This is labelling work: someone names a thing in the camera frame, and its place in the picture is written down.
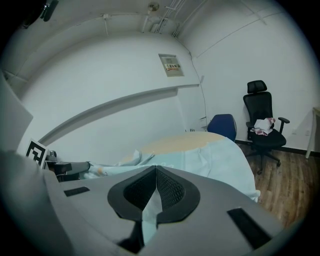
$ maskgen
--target white table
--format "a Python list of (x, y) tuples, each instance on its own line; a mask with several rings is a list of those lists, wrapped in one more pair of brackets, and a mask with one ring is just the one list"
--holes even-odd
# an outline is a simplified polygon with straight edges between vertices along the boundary
[(314, 107), (313, 109), (313, 119), (312, 119), (312, 130), (309, 138), (308, 149), (305, 154), (305, 158), (308, 159), (311, 152), (311, 142), (316, 138), (316, 130), (317, 130), (317, 116), (320, 116), (320, 107)]

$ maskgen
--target white cloth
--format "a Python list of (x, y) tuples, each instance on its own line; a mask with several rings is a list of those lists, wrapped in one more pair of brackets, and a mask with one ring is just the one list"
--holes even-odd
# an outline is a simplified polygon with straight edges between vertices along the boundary
[(257, 135), (268, 136), (273, 130), (270, 128), (276, 120), (274, 118), (257, 119), (254, 124), (254, 128), (251, 129)]
[[(224, 182), (257, 202), (260, 191), (256, 190), (255, 178), (242, 150), (228, 138), (207, 143), (204, 147), (168, 154), (142, 154), (136, 150), (133, 159), (115, 165), (90, 162), (85, 179), (99, 178), (128, 172), (144, 166), (161, 165)], [(161, 198), (157, 190), (142, 212), (144, 244), (156, 232), (156, 217), (162, 211)]]

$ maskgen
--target black office chair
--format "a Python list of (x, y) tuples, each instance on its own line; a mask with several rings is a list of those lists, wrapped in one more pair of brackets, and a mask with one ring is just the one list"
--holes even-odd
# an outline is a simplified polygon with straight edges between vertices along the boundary
[(279, 167), (281, 162), (278, 158), (271, 155), (269, 152), (271, 150), (280, 148), (284, 146), (287, 141), (286, 138), (282, 135), (282, 130), (284, 128), (284, 123), (289, 124), (290, 121), (283, 117), (278, 119), (281, 121), (280, 132), (271, 126), (273, 131), (268, 134), (268, 136), (257, 135), (250, 130), (254, 128), (254, 125), (257, 119), (273, 118), (272, 113), (272, 97), (271, 93), (266, 91), (267, 86), (262, 80), (248, 82), (248, 94), (243, 96), (244, 104), (249, 112), (250, 122), (246, 122), (248, 128), (247, 139), (252, 141), (251, 147), (256, 151), (246, 155), (246, 157), (251, 156), (261, 156), (261, 166), (260, 170), (257, 172), (260, 175), (263, 171), (263, 158), (267, 156), (273, 160), (277, 161), (276, 166)]

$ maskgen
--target mesh panel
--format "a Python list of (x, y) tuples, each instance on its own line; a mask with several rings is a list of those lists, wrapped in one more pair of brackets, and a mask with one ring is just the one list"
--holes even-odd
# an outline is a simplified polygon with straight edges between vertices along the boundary
[(184, 187), (161, 171), (157, 172), (157, 189), (161, 196), (162, 210), (179, 203), (185, 196)]
[(265, 82), (262, 80), (248, 82), (247, 86), (248, 86), (248, 94), (263, 92), (267, 90), (267, 86)]
[(124, 189), (123, 196), (131, 204), (143, 211), (155, 189), (156, 173), (154, 171), (151, 171), (140, 179), (128, 185)]
[(250, 122), (254, 124), (257, 119), (272, 118), (272, 97), (269, 92), (249, 94), (243, 97), (248, 109)]

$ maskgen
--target black slot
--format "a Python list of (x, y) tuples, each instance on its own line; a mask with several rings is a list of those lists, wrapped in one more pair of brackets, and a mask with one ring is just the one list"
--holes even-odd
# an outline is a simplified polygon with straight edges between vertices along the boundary
[(86, 186), (82, 186), (82, 187), (77, 187), (74, 189), (69, 189), (69, 190), (65, 190), (64, 193), (67, 197), (71, 197), (74, 195), (78, 195), (84, 192), (90, 191), (89, 188), (87, 188)]
[(271, 240), (271, 237), (242, 208), (228, 210), (227, 213), (254, 250)]

